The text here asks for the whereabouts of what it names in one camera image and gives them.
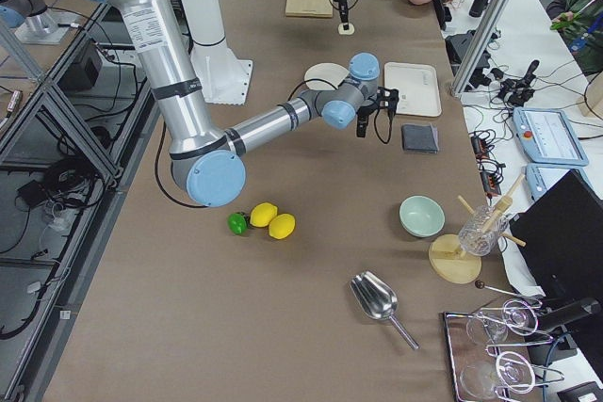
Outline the white bun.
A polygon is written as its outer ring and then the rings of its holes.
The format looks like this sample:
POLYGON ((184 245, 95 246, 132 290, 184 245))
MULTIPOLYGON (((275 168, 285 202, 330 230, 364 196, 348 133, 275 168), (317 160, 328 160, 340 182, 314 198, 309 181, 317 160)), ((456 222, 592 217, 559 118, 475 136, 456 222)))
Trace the white bun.
POLYGON ((338 25, 338 34, 342 36, 352 35, 355 31, 355 28, 350 23, 342 23, 338 25))

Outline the cream rectangular tray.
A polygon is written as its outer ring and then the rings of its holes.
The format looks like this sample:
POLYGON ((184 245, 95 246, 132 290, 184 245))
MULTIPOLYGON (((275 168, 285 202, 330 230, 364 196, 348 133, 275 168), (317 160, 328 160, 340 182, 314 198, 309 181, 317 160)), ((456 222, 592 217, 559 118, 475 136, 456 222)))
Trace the cream rectangular tray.
POLYGON ((398 115, 436 118, 442 113, 436 69, 431 65, 387 62, 384 86, 399 91, 398 115))

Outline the metal glass rack tray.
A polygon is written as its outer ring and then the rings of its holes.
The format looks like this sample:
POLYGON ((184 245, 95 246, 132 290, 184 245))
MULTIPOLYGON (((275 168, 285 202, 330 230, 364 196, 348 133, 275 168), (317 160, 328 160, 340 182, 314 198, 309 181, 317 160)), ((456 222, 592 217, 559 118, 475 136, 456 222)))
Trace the metal glass rack tray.
POLYGON ((530 346, 549 346, 537 305, 524 297, 474 312, 442 313, 453 397, 456 401, 521 401, 564 374, 530 361, 530 346))

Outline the wooden cutting board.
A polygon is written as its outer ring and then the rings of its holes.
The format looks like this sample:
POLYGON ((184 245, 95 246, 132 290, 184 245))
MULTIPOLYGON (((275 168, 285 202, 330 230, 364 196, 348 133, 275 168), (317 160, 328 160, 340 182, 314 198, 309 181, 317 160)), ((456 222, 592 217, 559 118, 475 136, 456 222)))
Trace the wooden cutting board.
POLYGON ((286 17, 332 18, 334 15, 330 0, 286 0, 286 17))

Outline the grey folded cloth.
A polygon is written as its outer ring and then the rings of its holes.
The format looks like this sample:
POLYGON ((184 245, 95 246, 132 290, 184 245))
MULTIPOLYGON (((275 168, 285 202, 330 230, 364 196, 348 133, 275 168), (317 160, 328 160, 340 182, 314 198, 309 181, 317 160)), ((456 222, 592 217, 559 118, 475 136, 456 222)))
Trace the grey folded cloth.
POLYGON ((411 124, 401 126, 402 149, 415 153, 438 153, 438 131, 432 124, 411 124))

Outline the white round plate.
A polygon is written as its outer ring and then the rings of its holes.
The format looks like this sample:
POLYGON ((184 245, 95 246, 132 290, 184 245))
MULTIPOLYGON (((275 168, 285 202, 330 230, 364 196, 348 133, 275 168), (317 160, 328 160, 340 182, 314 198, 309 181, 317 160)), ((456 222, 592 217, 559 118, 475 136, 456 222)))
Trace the white round plate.
POLYGON ((348 76, 349 70, 339 64, 324 62, 311 66, 305 73, 303 81, 309 89, 337 89, 348 76))

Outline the mint green bowl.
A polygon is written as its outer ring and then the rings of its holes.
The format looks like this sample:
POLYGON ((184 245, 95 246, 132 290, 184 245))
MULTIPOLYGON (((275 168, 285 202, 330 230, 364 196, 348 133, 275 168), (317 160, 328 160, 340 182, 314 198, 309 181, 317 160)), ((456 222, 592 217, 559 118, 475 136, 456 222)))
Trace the mint green bowl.
POLYGON ((445 224, 445 214, 436 201, 415 195, 401 203, 399 220, 409 234, 425 238, 441 232, 445 224))

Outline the crystal glass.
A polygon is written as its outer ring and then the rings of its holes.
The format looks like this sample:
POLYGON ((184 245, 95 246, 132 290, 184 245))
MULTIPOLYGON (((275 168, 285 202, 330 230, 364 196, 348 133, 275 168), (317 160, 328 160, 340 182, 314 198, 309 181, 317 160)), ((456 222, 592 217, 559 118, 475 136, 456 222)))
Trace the crystal glass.
POLYGON ((473 217, 466 222, 458 234, 463 251, 481 257, 487 255, 497 244, 501 234, 507 229, 509 221, 502 215, 485 228, 488 221, 493 218, 494 212, 494 209, 489 206, 480 206, 475 210, 473 217))

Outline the teach pendant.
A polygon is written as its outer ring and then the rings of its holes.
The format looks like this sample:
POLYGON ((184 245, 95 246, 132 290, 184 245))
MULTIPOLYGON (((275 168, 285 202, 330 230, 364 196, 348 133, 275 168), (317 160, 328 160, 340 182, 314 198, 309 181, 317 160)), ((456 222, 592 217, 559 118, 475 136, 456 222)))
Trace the teach pendant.
POLYGON ((532 162, 585 167, 589 158, 569 119, 560 109, 517 107, 513 125, 532 162))
POLYGON ((538 201, 571 169, 568 166, 529 163, 525 166, 525 177, 530 196, 538 201))

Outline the yellow lemon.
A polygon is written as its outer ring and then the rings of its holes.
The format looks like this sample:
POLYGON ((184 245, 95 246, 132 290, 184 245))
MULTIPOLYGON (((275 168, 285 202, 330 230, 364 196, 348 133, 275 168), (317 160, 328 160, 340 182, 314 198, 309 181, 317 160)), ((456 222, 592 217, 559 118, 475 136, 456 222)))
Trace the yellow lemon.
POLYGON ((267 227, 278 215, 278 207, 271 202, 262 202, 254 206, 250 213, 250 223, 254 227, 267 227))
POLYGON ((296 228, 296 219, 289 213, 276 216, 269 223, 269 236, 282 240, 289 237, 296 228))

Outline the wooden glass stand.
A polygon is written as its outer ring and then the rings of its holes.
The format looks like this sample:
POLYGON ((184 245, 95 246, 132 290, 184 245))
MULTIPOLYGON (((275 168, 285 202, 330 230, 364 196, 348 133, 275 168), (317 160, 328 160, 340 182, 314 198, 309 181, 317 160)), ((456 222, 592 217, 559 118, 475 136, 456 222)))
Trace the wooden glass stand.
MULTIPOLYGON (((512 194, 522 184, 525 179, 525 175, 521 173, 512 187, 508 192, 500 197, 498 202, 494 206, 489 206, 494 209, 494 215, 491 220, 488 221, 485 228, 489 227, 489 223, 495 218, 505 216, 505 212, 513 204, 512 194)), ((473 217, 475 210, 478 208, 472 208, 470 204, 461 196, 457 197, 459 202, 469 212, 470 218, 473 217)), ((472 255, 461 249, 458 234, 443 234, 435 239, 429 248, 429 259, 435 272, 443 279, 465 284, 477 279, 481 272, 481 257, 472 255)), ((520 247, 525 247, 526 242, 522 239, 512 236, 510 233, 502 233, 501 236, 511 240, 520 247)))

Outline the green lime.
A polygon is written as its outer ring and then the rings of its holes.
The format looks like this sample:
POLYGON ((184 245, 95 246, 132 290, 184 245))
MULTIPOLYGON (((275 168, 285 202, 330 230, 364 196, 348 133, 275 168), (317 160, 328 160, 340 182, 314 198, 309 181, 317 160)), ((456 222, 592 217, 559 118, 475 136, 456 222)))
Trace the green lime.
POLYGON ((242 235, 250 228, 250 216, 244 212, 235 212, 228 216, 227 225, 235 235, 242 235))

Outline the metal ice scoop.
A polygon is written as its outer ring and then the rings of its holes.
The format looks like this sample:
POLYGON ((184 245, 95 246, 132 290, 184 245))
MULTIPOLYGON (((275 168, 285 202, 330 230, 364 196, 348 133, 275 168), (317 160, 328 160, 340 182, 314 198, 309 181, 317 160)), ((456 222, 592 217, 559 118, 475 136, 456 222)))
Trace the metal ice scoop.
POLYGON ((368 317, 391 322, 409 347, 419 350, 419 343, 396 317, 398 298, 388 284, 371 271, 365 270, 351 278, 350 288, 368 317))

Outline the black monitor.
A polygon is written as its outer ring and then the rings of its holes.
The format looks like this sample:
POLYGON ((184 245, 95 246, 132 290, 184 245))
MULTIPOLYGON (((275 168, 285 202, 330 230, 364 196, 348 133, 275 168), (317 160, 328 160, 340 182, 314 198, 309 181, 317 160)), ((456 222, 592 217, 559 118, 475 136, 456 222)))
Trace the black monitor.
POLYGON ((602 200, 568 171, 511 221, 530 274, 548 297, 602 300, 602 200))

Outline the aluminium frame post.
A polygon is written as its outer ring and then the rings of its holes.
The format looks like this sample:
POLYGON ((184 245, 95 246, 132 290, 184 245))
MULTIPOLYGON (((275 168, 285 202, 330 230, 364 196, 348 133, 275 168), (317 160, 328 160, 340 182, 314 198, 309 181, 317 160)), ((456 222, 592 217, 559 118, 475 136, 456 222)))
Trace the aluminium frame post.
POLYGON ((478 62, 486 49, 495 25, 508 2, 509 0, 491 0, 489 7, 483 13, 480 24, 468 46, 462 64, 451 83, 450 93, 452 96, 460 97, 463 94, 472 73, 475 71, 478 62))

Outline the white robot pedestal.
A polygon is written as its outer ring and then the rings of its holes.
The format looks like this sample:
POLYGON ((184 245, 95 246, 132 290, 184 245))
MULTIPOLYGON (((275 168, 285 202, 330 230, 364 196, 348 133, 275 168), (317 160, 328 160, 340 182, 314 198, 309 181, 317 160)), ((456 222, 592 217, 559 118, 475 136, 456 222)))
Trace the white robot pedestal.
POLYGON ((236 57, 223 27, 219 0, 181 0, 193 44, 190 60, 204 99, 211 104, 242 105, 253 63, 236 57))

